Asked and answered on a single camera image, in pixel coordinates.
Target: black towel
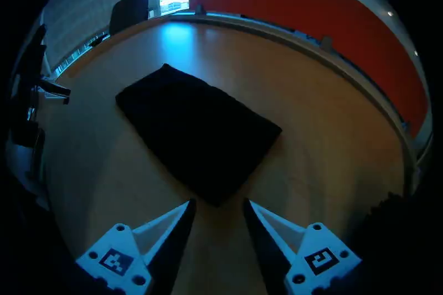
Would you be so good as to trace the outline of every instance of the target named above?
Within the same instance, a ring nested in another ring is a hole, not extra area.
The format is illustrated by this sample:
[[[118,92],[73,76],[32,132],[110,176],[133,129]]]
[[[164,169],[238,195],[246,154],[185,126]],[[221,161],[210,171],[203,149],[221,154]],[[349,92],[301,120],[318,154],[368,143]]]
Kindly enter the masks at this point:
[[[222,90],[168,64],[116,101],[167,169],[215,206],[239,189],[281,132]]]

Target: red divider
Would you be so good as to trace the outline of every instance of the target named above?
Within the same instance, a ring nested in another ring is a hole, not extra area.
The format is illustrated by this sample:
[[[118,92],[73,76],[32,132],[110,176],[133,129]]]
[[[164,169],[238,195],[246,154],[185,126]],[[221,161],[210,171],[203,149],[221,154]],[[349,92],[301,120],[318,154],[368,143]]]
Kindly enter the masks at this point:
[[[243,14],[307,33],[332,46],[385,92],[416,136],[427,99],[414,64],[391,30],[357,0],[189,0],[191,9]]]

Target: table surface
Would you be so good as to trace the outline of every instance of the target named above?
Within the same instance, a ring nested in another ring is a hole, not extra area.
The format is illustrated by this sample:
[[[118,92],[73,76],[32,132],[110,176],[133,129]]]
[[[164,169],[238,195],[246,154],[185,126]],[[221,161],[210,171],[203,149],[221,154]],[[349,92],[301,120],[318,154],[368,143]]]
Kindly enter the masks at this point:
[[[48,188],[74,257],[110,227],[132,228],[194,197],[115,104],[168,63],[227,92],[283,132],[237,194],[197,214],[174,294],[265,294],[243,197],[345,239],[370,207],[401,193],[401,145],[385,117],[343,77],[270,40],[205,24],[163,23],[110,48],[58,83],[70,103],[46,117]]]

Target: black chair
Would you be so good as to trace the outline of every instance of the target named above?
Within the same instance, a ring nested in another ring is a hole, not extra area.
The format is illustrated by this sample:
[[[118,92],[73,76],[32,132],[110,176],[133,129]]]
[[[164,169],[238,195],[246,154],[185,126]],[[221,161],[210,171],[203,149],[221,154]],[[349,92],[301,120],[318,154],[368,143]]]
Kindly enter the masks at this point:
[[[148,15],[148,0],[120,0],[112,9],[109,34],[112,36],[143,22]]]

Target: wooden table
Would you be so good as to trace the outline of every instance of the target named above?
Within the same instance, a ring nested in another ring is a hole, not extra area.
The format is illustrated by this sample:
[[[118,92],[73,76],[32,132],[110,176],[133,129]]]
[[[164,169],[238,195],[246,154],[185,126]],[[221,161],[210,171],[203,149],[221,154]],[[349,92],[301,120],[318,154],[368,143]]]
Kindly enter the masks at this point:
[[[166,22],[58,80],[72,93],[48,118],[45,158],[50,198],[73,256],[117,222],[137,227],[194,197],[115,105],[119,91],[163,63],[224,90],[283,129],[226,204],[217,209],[197,199],[174,294],[266,293],[241,212],[245,196],[301,226],[321,221],[345,239],[388,191],[401,193],[400,142],[343,77],[252,34]]]

